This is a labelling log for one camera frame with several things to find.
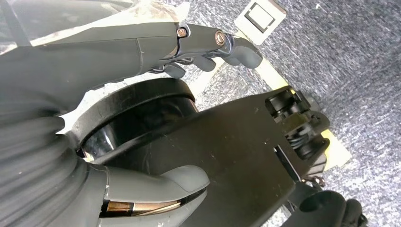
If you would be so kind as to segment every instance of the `gray plastic cover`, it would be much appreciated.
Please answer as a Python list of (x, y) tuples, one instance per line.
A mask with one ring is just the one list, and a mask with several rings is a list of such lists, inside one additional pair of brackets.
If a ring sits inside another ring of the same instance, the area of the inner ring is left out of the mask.
[(161, 176), (108, 167), (106, 200), (120, 202), (170, 202), (185, 198), (209, 184), (205, 171), (182, 166)]

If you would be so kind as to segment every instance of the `yellow floor tape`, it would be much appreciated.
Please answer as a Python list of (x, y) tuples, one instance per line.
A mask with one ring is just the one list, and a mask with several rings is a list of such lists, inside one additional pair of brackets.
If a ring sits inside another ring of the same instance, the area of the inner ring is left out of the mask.
[[(237, 32), (236, 35), (247, 39), (247, 37), (240, 31)], [(256, 68), (256, 72), (258, 72), (260, 77), (273, 90), (288, 86), (288, 83), (284, 80), (284, 78), (265, 58), (263, 58), (260, 66)], [(345, 149), (345, 147), (330, 130), (325, 130), (324, 132), (322, 132), (322, 136), (330, 140), (330, 146), (325, 152), (327, 156), (327, 164), (325, 170), (328, 170), (335, 166), (343, 166), (352, 157), (351, 153), (347, 151), (347, 149)]]

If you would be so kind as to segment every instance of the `robotic finger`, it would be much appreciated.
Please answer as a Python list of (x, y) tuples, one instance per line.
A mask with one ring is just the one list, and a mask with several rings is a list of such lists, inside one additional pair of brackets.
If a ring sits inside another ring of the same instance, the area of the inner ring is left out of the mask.
[(216, 28), (184, 24), (177, 30), (177, 37), (175, 55), (161, 60), (162, 65), (149, 72), (166, 72), (179, 79), (183, 76), (183, 69), (174, 63), (194, 64), (202, 71), (212, 71), (216, 66), (212, 58), (216, 57), (223, 58), (231, 65), (242, 64), (250, 69), (258, 67), (262, 61), (262, 55), (249, 41)]

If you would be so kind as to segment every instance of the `robotic hand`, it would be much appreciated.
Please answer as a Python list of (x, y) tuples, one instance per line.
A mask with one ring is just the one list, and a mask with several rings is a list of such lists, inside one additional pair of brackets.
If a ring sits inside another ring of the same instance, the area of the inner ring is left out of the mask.
[[(324, 166), (317, 162), (329, 143), (320, 136), (328, 120), (311, 112), (290, 87), (194, 113), (179, 127), (151, 132), (157, 140), (140, 144), (143, 136), (133, 138), (117, 148), (142, 145), (114, 159), (124, 169), (84, 162), (70, 139), (56, 134), (64, 127), (57, 116), (74, 110), (89, 89), (145, 72), (181, 78), (185, 71), (179, 64), (211, 71), (215, 57), (248, 68), (262, 61), (245, 39), (173, 22), (94, 27), (1, 55), (0, 225), (260, 226), (289, 198), (293, 215), (286, 227), (303, 221), (310, 227), (363, 226), (358, 204), (301, 182)], [(155, 88), (164, 92), (157, 98), (177, 97), (176, 88), (187, 89), (176, 79), (134, 86), (122, 92), (136, 105)], [(108, 100), (122, 112), (126, 103), (116, 98), (120, 94)], [(191, 96), (186, 90), (185, 97)], [(155, 94), (147, 98), (154, 101)], [(194, 108), (193, 101), (187, 107)], [(111, 105), (94, 107), (90, 111), (98, 115), (89, 115), (86, 122), (94, 124), (79, 130), (82, 138), (96, 135), (115, 117)], [(217, 122), (219, 128), (210, 127)], [(128, 155), (134, 158), (123, 165)], [(130, 168), (133, 162), (141, 164)]]
[(196, 166), (157, 176), (87, 164), (55, 134), (56, 115), (84, 93), (144, 72), (180, 78), (179, 64), (213, 70), (214, 57), (255, 68), (261, 54), (219, 29), (177, 23), (92, 28), (0, 57), (2, 226), (175, 227), (206, 197)]

